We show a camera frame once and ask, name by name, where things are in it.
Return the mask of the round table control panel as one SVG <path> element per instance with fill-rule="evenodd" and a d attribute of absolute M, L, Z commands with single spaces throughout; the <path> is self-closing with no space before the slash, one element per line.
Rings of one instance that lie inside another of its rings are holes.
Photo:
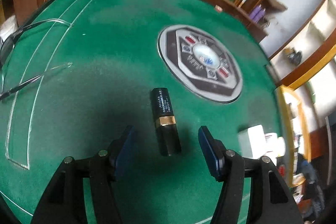
<path fill-rule="evenodd" d="M 208 32 L 185 24 L 168 26 L 158 37 L 160 57 L 171 73 L 202 98 L 230 103 L 243 89 L 243 75 L 230 51 Z"/>

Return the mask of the white tray with yellow rim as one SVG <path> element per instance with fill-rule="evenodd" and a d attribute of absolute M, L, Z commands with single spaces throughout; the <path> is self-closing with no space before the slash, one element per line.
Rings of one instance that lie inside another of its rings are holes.
<path fill-rule="evenodd" d="M 293 175 L 295 166 L 295 129 L 298 129 L 299 136 L 303 138 L 300 149 L 303 158 L 311 162 L 311 142 L 308 131 L 307 120 L 303 110 L 303 102 L 299 96 L 289 87 L 281 85 L 274 91 L 277 98 L 279 116 L 282 123 L 282 137 L 285 141 L 285 176 L 288 187 L 293 187 Z"/>

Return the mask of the black tape roll red core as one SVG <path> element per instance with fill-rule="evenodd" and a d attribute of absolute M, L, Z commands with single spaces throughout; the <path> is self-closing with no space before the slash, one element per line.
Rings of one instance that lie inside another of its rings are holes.
<path fill-rule="evenodd" d="M 286 177 L 286 167 L 284 164 L 280 164 L 278 167 L 278 172 L 281 175 L 281 177 L 285 178 Z"/>

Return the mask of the black lipstick gold band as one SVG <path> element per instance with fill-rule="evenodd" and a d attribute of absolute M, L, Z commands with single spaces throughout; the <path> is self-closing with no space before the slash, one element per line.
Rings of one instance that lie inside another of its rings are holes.
<path fill-rule="evenodd" d="M 177 123 L 167 88 L 154 88 L 150 93 L 155 134 L 162 156 L 182 153 Z"/>

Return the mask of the purple spray can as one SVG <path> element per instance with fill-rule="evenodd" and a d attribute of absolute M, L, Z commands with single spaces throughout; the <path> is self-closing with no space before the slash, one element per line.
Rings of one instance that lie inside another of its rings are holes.
<path fill-rule="evenodd" d="M 256 17 L 256 15 L 261 11 L 262 9 L 262 6 L 261 5 L 258 5 L 256 6 L 252 11 L 251 13 L 249 14 L 249 18 L 251 20 L 254 20 L 254 18 Z"/>
<path fill-rule="evenodd" d="M 265 8 L 261 8 L 258 13 L 254 16 L 253 21 L 258 23 L 265 15 Z"/>

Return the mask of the purple spray can right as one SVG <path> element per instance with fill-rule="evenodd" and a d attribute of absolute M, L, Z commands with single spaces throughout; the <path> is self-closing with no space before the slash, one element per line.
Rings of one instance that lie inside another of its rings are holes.
<path fill-rule="evenodd" d="M 258 23 L 265 15 L 265 8 L 261 8 L 258 13 L 254 16 L 253 21 Z"/>

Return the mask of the purple spray can left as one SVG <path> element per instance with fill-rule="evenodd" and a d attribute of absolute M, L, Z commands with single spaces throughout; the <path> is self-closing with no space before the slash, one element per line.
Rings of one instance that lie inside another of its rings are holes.
<path fill-rule="evenodd" d="M 256 6 L 252 11 L 251 13 L 249 14 L 249 18 L 251 20 L 254 20 L 254 18 L 256 17 L 256 15 L 261 11 L 262 9 L 262 6 L 261 5 L 258 5 Z"/>

